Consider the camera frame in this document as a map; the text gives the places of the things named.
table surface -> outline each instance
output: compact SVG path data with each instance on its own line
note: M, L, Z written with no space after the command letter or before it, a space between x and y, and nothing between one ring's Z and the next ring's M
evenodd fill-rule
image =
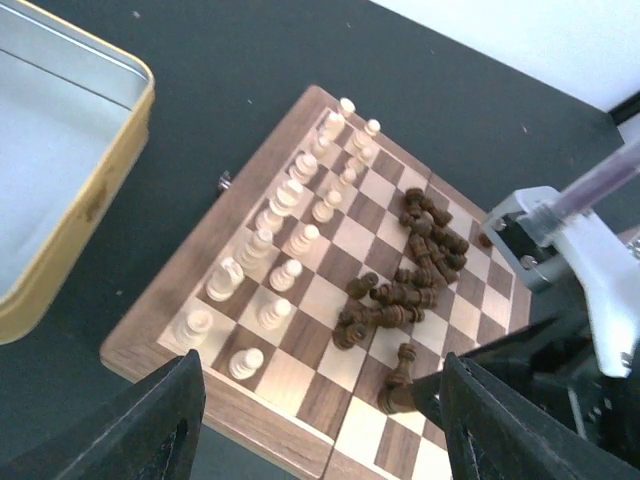
M219 175L238 172L310 84L352 97L484 210L515 188L561 188L622 143L608 115L365 0L35 3L140 57L157 100L149 144L59 300L0 351L29 379L1 398L14 454L77 419L41 385L57 376L66 398L101 382L102 340L215 200ZM637 223L631 190L597 209L616 230ZM64 364L86 359L85 370ZM113 394L96 391L79 410ZM36 434L20 433L24 422Z

wooden chessboard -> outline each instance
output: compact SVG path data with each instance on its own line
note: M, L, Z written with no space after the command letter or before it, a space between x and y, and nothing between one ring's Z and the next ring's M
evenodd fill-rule
M319 87L307 90L111 333L101 357L138 380L185 353L173 326L194 310L207 310L215 326L198 347L206 425L298 477L449 479L443 433L419 413L383 414L377 392L397 364L401 343L417 349L414 377L432 373L447 352L464 353L524 326L530 296L498 252L477 242L484 213L423 163L385 135L376 136L371 168L350 187L332 220L317 224L321 237L300 259L304 270L294 286L276 293L268 278L290 258L286 240L300 223L315 223L311 207L354 153L351 136L364 125L354 115L320 159L260 268L225 302L211 301L203 290L216 262L251 235L256 214L337 103ZM453 214L451 228L472 243L467 265L424 322L378 329L340 351L331 332L347 300L346 283L369 271L386 283L399 266L417 268L407 256L407 231L398 224L410 187L424 188ZM256 313L278 295L294 308L280 328L266 331ZM248 380L233 380L229 359L248 347L260 348L265 362Z

